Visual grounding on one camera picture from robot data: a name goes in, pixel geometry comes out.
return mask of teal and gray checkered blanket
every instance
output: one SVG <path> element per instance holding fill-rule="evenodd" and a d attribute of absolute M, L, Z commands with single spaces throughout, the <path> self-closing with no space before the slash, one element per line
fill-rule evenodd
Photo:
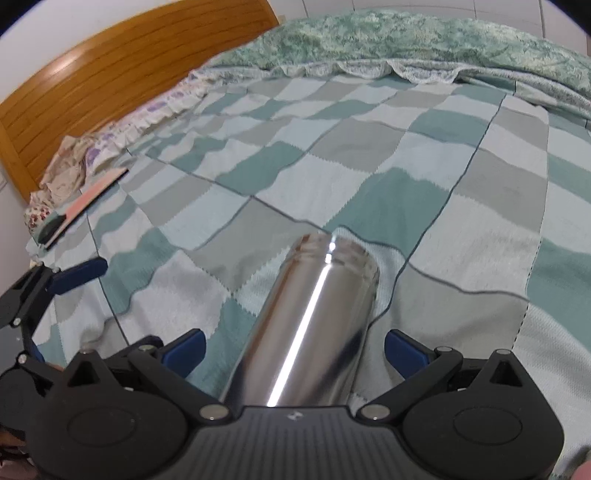
<path fill-rule="evenodd" d="M 524 101 L 515 79 L 417 85 L 352 68 L 245 69 L 129 147 L 128 175 L 42 256 L 101 255 L 109 271 L 55 298 L 41 351 L 63 364 L 82 345 L 106 356 L 198 327 L 208 352 L 189 380 L 219 395 L 291 244 L 336 232 L 381 270 L 351 406 L 401 381 L 383 353 L 393 327 L 469 357 L 509 348 L 565 428 L 556 472 L 569 471 L 591 444 L 586 120 Z"/>

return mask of white tile wall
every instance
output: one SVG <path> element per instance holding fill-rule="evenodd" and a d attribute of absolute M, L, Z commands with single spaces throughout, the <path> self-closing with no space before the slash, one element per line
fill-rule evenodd
<path fill-rule="evenodd" d="M 474 11 L 474 0 L 409 0 L 416 7 L 462 8 Z"/>
<path fill-rule="evenodd" d="M 523 32 L 531 33 L 532 35 L 536 35 L 537 37 L 543 36 L 541 23 L 535 24 L 520 20 L 518 18 L 509 17 L 506 15 L 491 14 L 487 12 L 480 12 L 478 10 L 476 11 L 476 19 L 486 20 L 488 22 L 494 22 L 501 25 L 508 25 L 509 27 L 514 27 Z"/>
<path fill-rule="evenodd" d="M 416 14 L 434 15 L 442 18 L 471 18 L 476 15 L 473 9 L 467 8 L 449 8 L 449 7 L 408 7 L 408 11 Z"/>
<path fill-rule="evenodd" d="M 474 6 L 477 18 L 479 18 L 478 13 L 485 12 L 537 25 L 542 24 L 538 0 L 474 0 Z"/>
<path fill-rule="evenodd" d="M 346 10 L 353 10 L 352 0 L 308 0 L 306 2 L 308 15 L 339 14 Z"/>
<path fill-rule="evenodd" d="M 356 10 L 363 8 L 379 8 L 379 7 L 407 7 L 410 0 L 353 0 Z"/>
<path fill-rule="evenodd" d="M 587 35 L 560 8 L 549 0 L 542 0 L 542 13 L 548 40 L 587 55 Z"/>

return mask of stainless steel tumbler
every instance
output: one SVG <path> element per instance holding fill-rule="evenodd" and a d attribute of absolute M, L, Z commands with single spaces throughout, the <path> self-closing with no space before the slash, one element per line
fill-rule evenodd
<path fill-rule="evenodd" d="M 291 248 L 226 386 L 243 406 L 346 404 L 379 271 L 358 244 L 326 233 Z"/>

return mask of white wall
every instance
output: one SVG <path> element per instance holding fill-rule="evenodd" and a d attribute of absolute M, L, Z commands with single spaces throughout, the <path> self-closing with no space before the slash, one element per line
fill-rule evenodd
<path fill-rule="evenodd" d="M 0 102 L 81 41 L 175 0 L 43 0 L 0 37 Z"/>
<path fill-rule="evenodd" d="M 24 202 L 12 185 L 0 190 L 0 295 L 28 268 L 25 244 L 29 240 L 22 212 Z"/>
<path fill-rule="evenodd" d="M 43 0 L 0 37 L 0 102 L 81 41 L 126 18 L 176 0 Z M 0 189 L 0 294 L 28 268 L 20 195 Z"/>

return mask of wooden headboard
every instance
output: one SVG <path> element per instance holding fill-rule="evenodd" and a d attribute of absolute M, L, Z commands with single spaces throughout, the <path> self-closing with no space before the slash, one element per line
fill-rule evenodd
<path fill-rule="evenodd" d="M 276 25 L 266 0 L 180 0 L 75 46 L 0 104 L 0 159 L 12 182 L 28 201 L 64 135 L 121 118 Z"/>

